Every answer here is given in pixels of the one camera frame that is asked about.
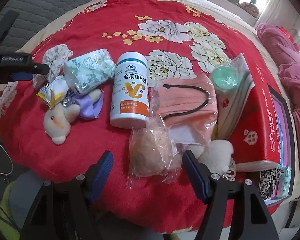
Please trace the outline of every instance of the orange vc logo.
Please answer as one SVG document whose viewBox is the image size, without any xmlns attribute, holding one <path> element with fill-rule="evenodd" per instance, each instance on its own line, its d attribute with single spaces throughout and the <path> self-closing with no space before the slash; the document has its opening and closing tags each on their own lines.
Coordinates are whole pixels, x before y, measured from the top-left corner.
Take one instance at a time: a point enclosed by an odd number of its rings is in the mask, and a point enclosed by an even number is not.
<svg viewBox="0 0 300 240">
<path fill-rule="evenodd" d="M 141 98 L 142 94 L 143 94 L 143 90 L 146 89 L 145 86 L 141 85 L 141 84 L 136 84 L 136 86 L 134 88 L 132 88 L 131 84 L 128 83 L 128 82 L 125 83 L 125 86 L 126 86 L 126 88 L 128 90 L 129 96 L 131 98 Z"/>
</svg>

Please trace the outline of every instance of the gray quilted fabric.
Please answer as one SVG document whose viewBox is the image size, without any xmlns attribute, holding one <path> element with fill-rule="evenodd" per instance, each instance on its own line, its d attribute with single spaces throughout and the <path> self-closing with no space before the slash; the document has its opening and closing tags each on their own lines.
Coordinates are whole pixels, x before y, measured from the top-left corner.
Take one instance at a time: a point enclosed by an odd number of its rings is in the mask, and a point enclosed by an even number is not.
<svg viewBox="0 0 300 240">
<path fill-rule="evenodd" d="M 21 12 L 0 46 L 0 52 L 16 51 L 47 24 L 67 11 L 91 0 L 10 0 L 0 13 L 0 20 L 8 10 Z"/>
</svg>

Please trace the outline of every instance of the screw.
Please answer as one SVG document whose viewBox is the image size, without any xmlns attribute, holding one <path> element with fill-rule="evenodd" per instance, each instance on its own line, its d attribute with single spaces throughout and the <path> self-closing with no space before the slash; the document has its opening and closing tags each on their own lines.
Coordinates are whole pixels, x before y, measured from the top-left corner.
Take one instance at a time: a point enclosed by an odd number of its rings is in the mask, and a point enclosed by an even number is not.
<svg viewBox="0 0 300 240">
<path fill-rule="evenodd" d="M 244 180 L 245 184 L 247 184 L 248 186 L 252 185 L 252 180 L 251 179 L 245 179 Z"/>
<path fill-rule="evenodd" d="M 50 186 L 51 183 L 52 183 L 51 180 L 45 180 L 44 183 L 43 183 L 43 185 L 45 185 L 45 186 Z"/>
<path fill-rule="evenodd" d="M 211 178 L 218 180 L 218 179 L 220 179 L 220 175 L 218 173 L 212 173 Z"/>
<path fill-rule="evenodd" d="M 86 176 L 85 176 L 84 174 L 79 174 L 79 175 L 77 175 L 75 178 L 76 178 L 77 180 L 84 180 L 85 177 L 86 177 Z"/>
</svg>

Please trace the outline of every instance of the purple ribbon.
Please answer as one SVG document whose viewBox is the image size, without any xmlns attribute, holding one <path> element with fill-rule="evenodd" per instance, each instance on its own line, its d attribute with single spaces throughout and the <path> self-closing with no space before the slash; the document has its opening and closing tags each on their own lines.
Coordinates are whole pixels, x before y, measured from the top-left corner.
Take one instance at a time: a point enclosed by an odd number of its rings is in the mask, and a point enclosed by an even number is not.
<svg viewBox="0 0 300 240">
<path fill-rule="evenodd" d="M 83 119 L 96 119 L 99 117 L 102 104 L 103 104 L 103 92 L 101 92 L 101 96 L 97 102 L 92 103 L 91 97 L 85 95 L 83 97 L 79 97 L 77 95 L 73 95 L 71 97 L 71 101 L 73 104 L 77 104 L 80 106 L 79 116 Z"/>
</svg>

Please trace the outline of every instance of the green round object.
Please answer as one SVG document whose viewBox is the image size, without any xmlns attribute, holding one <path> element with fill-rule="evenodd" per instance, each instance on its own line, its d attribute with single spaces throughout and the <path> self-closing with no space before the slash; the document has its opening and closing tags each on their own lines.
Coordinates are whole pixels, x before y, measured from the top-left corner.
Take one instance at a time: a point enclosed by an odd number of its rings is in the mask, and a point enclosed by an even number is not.
<svg viewBox="0 0 300 240">
<path fill-rule="evenodd" d="M 231 66 L 218 66 L 212 71 L 210 79 L 215 89 L 222 92 L 227 92 L 238 85 L 236 69 Z"/>
</svg>

